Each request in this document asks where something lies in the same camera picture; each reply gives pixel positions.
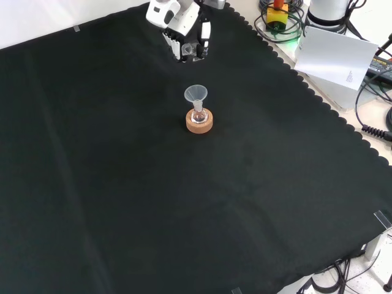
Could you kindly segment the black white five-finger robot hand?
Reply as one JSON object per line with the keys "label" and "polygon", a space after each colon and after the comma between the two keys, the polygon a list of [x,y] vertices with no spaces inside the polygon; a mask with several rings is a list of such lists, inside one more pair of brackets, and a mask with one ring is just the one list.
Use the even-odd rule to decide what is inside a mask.
{"label": "black white five-finger robot hand", "polygon": [[194,1],[162,31],[167,48],[178,62],[196,62],[208,55],[211,22],[202,8],[202,2]]}

